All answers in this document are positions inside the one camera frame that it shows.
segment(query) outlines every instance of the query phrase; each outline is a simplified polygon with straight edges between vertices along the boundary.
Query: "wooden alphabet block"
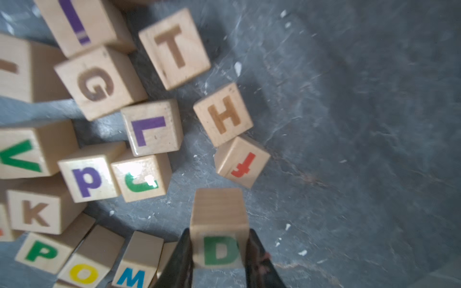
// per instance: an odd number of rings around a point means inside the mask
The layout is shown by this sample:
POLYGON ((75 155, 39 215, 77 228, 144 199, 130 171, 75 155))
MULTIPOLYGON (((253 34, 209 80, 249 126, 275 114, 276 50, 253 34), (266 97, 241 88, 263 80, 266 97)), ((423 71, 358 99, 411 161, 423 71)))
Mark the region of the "wooden alphabet block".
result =
POLYGON ((61 235, 30 232, 15 260, 57 274, 94 223, 92 217, 82 213, 61 235))
POLYGON ((6 201, 6 191, 23 183, 23 179, 0 180, 0 242, 12 242, 22 235, 22 231, 13 230, 10 212, 6 201))
POLYGON ((214 163, 216 173, 251 188, 270 157, 263 146, 241 135, 219 146, 214 163))
POLYGON ((159 100, 121 110, 135 156, 177 151, 184 134, 176 99, 159 100))
POLYGON ((89 121, 147 99, 128 56, 100 47, 55 70, 89 121))
POLYGON ((127 150, 111 166, 127 203, 163 196, 168 191, 172 171, 166 153, 135 158, 127 150))
POLYGON ((89 145, 58 162, 75 203, 120 195, 110 163, 125 150, 123 141, 89 145))
POLYGON ((56 47, 0 34, 0 95, 28 103, 70 98, 53 69, 65 60, 56 47))
POLYGON ((67 58, 107 45, 136 47, 120 11, 108 0, 34 0, 67 58))
POLYGON ((210 59, 189 9, 139 32, 165 89, 172 90, 210 69, 210 59))
POLYGON ((163 270, 165 270, 165 267, 168 264, 168 261, 170 261, 171 255, 173 254, 176 245, 177 242, 163 244, 162 254, 160 255, 159 267, 157 269, 157 278, 160 278, 160 276, 163 273, 163 270))
POLYGON ((95 288, 112 269, 123 243, 123 237, 96 225, 58 278, 81 288, 95 288))
POLYGON ((215 147, 253 127, 235 83, 196 102, 194 111, 215 147))
POLYGON ((7 193, 17 230, 61 234, 87 205, 72 201, 61 174, 28 180, 7 193))
POLYGON ((115 273, 115 287, 148 288, 155 276, 163 239, 135 231, 115 273))
POLYGON ((242 268, 249 230, 241 189, 196 191, 190 219, 196 268, 242 268))
POLYGON ((72 121, 34 120, 0 128, 0 178, 59 172, 58 160, 78 150, 72 121))

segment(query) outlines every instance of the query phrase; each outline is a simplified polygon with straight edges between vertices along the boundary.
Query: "dark gray surface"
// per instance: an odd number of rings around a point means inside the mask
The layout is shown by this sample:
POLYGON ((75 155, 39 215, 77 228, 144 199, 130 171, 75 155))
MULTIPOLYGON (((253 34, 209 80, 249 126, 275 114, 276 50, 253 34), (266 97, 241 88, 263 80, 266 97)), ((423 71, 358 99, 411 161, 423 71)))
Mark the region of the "dark gray surface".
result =
MULTIPOLYGON (((29 18, 3 16, 1 29, 52 43, 32 6, 3 0, 4 13, 29 18)), ((237 187, 214 172, 215 149, 192 110, 236 81, 254 121, 249 134, 273 155, 244 190, 250 224, 286 285, 415 282, 461 254, 460 8, 459 0, 176 0, 130 12, 139 47, 131 59, 151 99, 178 99, 185 138, 169 154, 166 197, 96 201, 86 212, 127 238, 138 229, 173 241, 196 188, 237 187), (182 7, 213 67, 166 92, 136 32, 182 7)), ((0 111, 2 123, 72 118, 81 145, 127 139, 119 113, 89 123, 72 100, 0 99, 0 111)), ((0 287, 50 287, 53 276, 14 262, 21 240, 0 244, 0 287)), ((243 270, 194 276, 197 288, 245 286, 243 270)))

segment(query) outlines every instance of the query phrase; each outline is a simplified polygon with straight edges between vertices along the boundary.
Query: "purple letter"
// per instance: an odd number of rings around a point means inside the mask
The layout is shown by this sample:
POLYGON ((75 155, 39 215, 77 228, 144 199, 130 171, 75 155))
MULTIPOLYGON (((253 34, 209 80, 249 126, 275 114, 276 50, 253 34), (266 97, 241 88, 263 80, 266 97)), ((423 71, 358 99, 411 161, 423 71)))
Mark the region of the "purple letter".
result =
POLYGON ((59 4, 61 4, 62 11, 64 11, 67 20, 69 20, 69 23, 71 24, 80 44, 85 45, 91 43, 85 28, 77 15, 77 11, 75 11, 74 6, 72 5, 72 1, 59 0, 59 4))
POLYGON ((96 189, 101 186, 101 176, 99 176, 98 171, 95 168, 87 167, 83 170, 73 169, 72 172, 74 173, 75 179, 77 180, 78 187, 80 188, 80 192, 82 193, 83 197, 89 197, 88 189, 96 189), (93 181, 88 183, 85 181, 85 174, 91 175, 93 181))
POLYGON ((144 135, 142 134, 143 130, 166 127, 165 118, 163 116, 132 121, 131 125, 133 125, 133 131, 139 147, 146 145, 146 139, 144 139, 144 135))

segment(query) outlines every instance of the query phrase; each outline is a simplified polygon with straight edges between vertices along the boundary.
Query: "letter m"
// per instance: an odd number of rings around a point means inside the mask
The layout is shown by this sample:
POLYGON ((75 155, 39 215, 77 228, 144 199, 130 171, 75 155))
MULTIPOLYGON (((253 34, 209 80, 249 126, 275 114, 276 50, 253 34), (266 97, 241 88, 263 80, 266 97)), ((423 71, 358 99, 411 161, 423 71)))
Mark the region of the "letter m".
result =
POLYGON ((144 274, 144 271, 139 270, 136 276, 133 277, 133 269, 126 268, 120 279, 117 281, 117 285, 123 285, 126 279, 126 285, 128 287, 133 287, 136 282, 138 282, 137 288, 142 288, 142 285, 144 284, 144 274))

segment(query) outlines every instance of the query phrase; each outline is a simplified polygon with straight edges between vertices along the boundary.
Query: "yellow letter o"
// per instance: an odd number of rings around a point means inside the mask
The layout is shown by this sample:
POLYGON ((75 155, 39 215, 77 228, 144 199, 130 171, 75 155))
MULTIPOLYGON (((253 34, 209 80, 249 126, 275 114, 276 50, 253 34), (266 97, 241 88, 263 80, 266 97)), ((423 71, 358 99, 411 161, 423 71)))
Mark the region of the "yellow letter o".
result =
POLYGON ((75 282, 81 283, 81 284, 91 284, 94 281, 96 281, 96 279, 98 279, 98 271, 97 271, 97 269, 94 268, 93 266, 86 265, 86 264, 75 265, 71 269, 69 274, 71 275, 72 280, 74 280, 75 282), (88 278, 80 279, 78 277, 78 273, 80 273, 80 271, 82 271, 82 270, 89 270, 90 271, 90 275, 88 276, 88 278))

